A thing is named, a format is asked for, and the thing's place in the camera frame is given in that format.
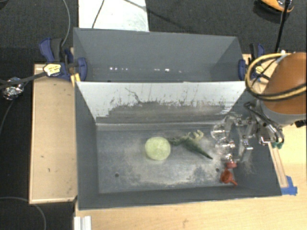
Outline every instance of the green ball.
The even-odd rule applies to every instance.
[[[171,145],[163,137],[152,137],[146,141],[145,151],[149,158],[161,161],[170,155]]]

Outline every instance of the blue clamp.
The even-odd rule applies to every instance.
[[[260,57],[260,56],[263,56],[265,54],[265,50],[264,50],[264,47],[261,45],[261,44],[257,44],[257,49],[254,47],[254,45],[252,44],[251,45],[251,54],[252,54],[252,60],[254,60],[256,57],[255,57],[255,54],[257,55],[257,58]],[[246,74],[246,70],[248,68],[248,65],[246,64],[246,61],[241,59],[239,60],[239,64],[238,64],[238,76],[239,76],[239,79],[241,81],[244,80],[245,78],[245,74]],[[257,77],[257,74],[255,72],[253,72],[250,76],[250,79],[255,79]]]
[[[69,68],[78,67],[80,80],[84,81],[87,75],[87,64],[84,57],[77,59],[74,63],[74,58],[70,50],[65,49],[66,63],[61,61],[61,38],[45,38],[39,43],[39,50],[41,54],[46,58],[47,63],[57,63],[61,65],[61,73],[56,74],[54,77],[61,78],[67,81],[71,80],[71,74],[68,72]]]
[[[286,178],[287,178],[289,186],[286,187],[286,188],[281,188],[282,195],[294,195],[294,196],[296,196],[297,186],[293,186],[292,179],[291,179],[290,176],[286,175]]]

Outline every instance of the black floor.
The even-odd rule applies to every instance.
[[[275,47],[280,16],[269,14],[255,0],[146,0],[151,31],[237,36],[243,53],[249,43]],[[77,26],[77,0],[66,0],[72,27]],[[295,0],[281,48],[306,52],[307,0]],[[63,37],[67,15],[61,0],[10,0],[0,3],[0,79],[24,78],[43,61],[38,43]],[[70,34],[65,47],[72,46]],[[12,105],[0,134],[0,229],[43,229],[40,212],[25,202],[1,197],[28,197],[31,142],[31,85]],[[0,122],[10,102],[0,99]],[[41,206],[47,229],[71,229],[73,205]]]

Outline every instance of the black cable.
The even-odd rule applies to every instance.
[[[12,85],[17,85],[17,84],[20,84],[20,83],[29,82],[29,81],[32,81],[32,80],[35,80],[35,79],[38,79],[38,78],[41,78],[41,77],[44,77],[44,76],[46,76],[46,73],[41,72],[41,73],[38,73],[36,75],[30,76],[30,77],[27,77],[27,78],[24,78],[24,79],[20,79],[20,80],[17,80],[17,81],[5,82],[5,84],[0,85],[0,90],[11,87]]]
[[[2,133],[2,129],[3,129],[3,126],[4,126],[4,122],[5,122],[6,116],[8,115],[8,113],[10,111],[10,108],[12,107],[14,101],[15,100],[12,100],[11,104],[9,105],[8,109],[6,109],[6,112],[5,112],[4,116],[3,116],[3,119],[2,119],[2,122],[1,122],[1,125],[0,125],[0,137],[1,137],[1,133]]]
[[[105,0],[102,0],[102,3],[101,3],[100,8],[99,8],[99,10],[98,10],[98,13],[97,13],[97,15],[96,15],[96,17],[95,17],[94,23],[93,23],[93,25],[92,25],[92,29],[93,29],[94,26],[95,26],[96,20],[97,20],[99,14],[100,14],[100,11],[101,11],[102,6],[104,5],[104,3],[105,3]]]
[[[20,201],[24,201],[24,202],[28,203],[28,200],[26,200],[25,198],[22,198],[22,197],[10,197],[10,196],[0,197],[0,200],[6,200],[6,199],[20,200]],[[33,204],[33,206],[39,211],[39,213],[43,217],[44,230],[46,230],[47,229],[47,221],[46,221],[46,216],[45,216],[44,212],[42,211],[42,209],[38,205]]]

